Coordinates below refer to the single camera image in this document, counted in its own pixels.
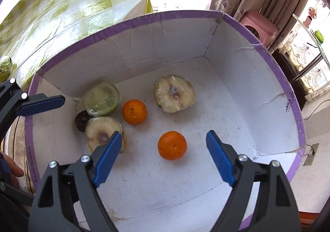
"blue gripper pad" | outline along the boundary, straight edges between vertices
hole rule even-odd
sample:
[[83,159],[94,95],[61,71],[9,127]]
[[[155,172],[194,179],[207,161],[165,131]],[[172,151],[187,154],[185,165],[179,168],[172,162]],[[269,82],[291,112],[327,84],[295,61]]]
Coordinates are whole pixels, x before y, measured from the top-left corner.
[[49,98],[46,97],[38,102],[33,102],[31,104],[22,106],[17,111],[17,115],[27,117],[27,116],[39,114],[42,112],[60,108],[61,106],[64,105],[64,103],[65,103],[65,98],[62,95],[49,97]]
[[209,131],[206,135],[206,146],[217,166],[222,180],[233,187],[236,182],[234,177],[234,166],[223,150],[218,138],[212,131]]
[[111,141],[108,147],[105,149],[99,161],[95,165],[95,177],[93,179],[93,184],[96,187],[99,187],[100,184],[105,183],[107,180],[121,149],[123,138],[119,132],[117,132],[117,134],[110,139]]

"wall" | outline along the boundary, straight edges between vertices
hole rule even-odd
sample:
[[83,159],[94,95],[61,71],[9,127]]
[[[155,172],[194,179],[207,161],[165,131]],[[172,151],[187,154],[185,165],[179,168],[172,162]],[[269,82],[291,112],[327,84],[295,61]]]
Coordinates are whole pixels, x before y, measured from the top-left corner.
[[317,112],[330,106],[330,101],[328,100],[330,100],[330,91],[321,95],[316,100],[306,103],[303,110],[301,111],[303,118],[308,118],[313,113],[313,111],[313,114],[316,114]]
[[305,120],[305,128],[307,144],[320,145],[311,166],[303,167],[303,157],[291,187],[299,211],[319,213],[330,195],[330,107]]

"dark dried fruit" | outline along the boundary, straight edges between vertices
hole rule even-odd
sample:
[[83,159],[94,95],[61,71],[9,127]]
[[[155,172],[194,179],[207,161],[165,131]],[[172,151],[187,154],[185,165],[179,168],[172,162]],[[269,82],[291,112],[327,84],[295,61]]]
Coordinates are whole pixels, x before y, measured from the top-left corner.
[[87,113],[87,111],[81,111],[75,117],[75,125],[78,131],[85,132],[87,122],[91,119],[91,116]]

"green object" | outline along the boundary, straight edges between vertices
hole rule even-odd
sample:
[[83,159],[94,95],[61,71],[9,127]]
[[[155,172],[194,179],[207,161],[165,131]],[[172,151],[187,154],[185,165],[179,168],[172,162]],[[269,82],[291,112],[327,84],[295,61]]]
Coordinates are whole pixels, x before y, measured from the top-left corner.
[[5,82],[12,71],[12,62],[9,56],[0,57],[0,84]]
[[27,91],[34,74],[59,52],[151,12],[150,0],[20,0],[0,24],[0,56],[11,57],[12,76]]
[[321,34],[321,32],[319,30],[317,30],[317,31],[314,32],[314,35],[316,36],[316,38],[318,39],[318,41],[320,42],[320,44],[322,44],[323,41],[324,41],[324,37]]
[[119,105],[120,94],[115,85],[110,82],[103,82],[83,97],[86,111],[92,117],[107,116]]

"orange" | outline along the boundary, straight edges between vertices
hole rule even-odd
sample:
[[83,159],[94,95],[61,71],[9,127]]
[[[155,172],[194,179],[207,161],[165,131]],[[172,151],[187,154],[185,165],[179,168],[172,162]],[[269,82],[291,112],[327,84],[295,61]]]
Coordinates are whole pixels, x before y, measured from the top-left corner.
[[146,120],[146,106],[139,100],[130,100],[123,106],[123,117],[128,124],[139,125]]
[[158,141],[158,152],[167,160],[182,158],[187,151],[187,141],[181,133],[170,131],[164,133]]

